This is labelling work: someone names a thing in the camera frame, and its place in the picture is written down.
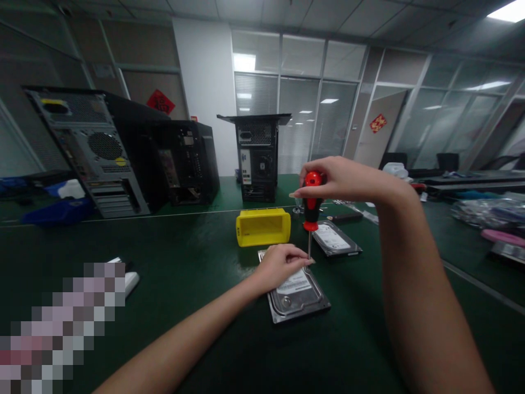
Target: ceiling light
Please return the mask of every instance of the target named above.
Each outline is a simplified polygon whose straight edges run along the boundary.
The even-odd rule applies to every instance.
[[[255,55],[234,53],[234,69],[235,71],[255,71]]]
[[[506,22],[519,22],[525,19],[525,0],[516,0],[499,10],[487,15],[487,18],[499,19]]]
[[[466,88],[465,90],[486,90],[486,89],[497,88],[498,86],[504,86],[504,85],[510,85],[510,82],[494,81],[494,82],[489,82],[488,84],[474,86],[473,88]]]

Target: screwdriver shaft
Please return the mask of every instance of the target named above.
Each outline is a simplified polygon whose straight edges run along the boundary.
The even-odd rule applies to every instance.
[[[308,260],[310,260],[310,252],[311,252],[311,249],[312,249],[312,232],[309,231],[308,232]]]

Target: red screwdriver handle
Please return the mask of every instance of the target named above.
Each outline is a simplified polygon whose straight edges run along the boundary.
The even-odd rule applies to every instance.
[[[304,186],[321,186],[323,184],[323,177],[318,171],[310,171],[306,174]],[[316,231],[319,226],[317,225],[317,220],[319,220],[319,208],[323,199],[303,199],[302,200],[305,207],[305,222],[303,227],[307,231]]]

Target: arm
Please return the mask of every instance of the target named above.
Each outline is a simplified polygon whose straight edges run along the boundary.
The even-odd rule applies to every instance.
[[[296,197],[371,201],[377,207],[384,312],[411,390],[494,392],[410,185],[344,158],[307,163],[301,180],[312,170],[325,173],[327,184],[299,189]]]
[[[293,245],[270,246],[253,275],[155,340],[95,393],[173,392],[246,305],[311,263]]]

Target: black computer case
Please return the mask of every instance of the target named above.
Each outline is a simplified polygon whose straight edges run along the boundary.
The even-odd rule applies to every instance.
[[[291,114],[217,118],[235,124],[243,201],[275,202],[279,126]]]
[[[150,125],[172,205],[211,204],[219,190],[212,128],[187,120]]]
[[[102,217],[147,215],[168,201],[147,128],[166,114],[102,90],[24,91]]]

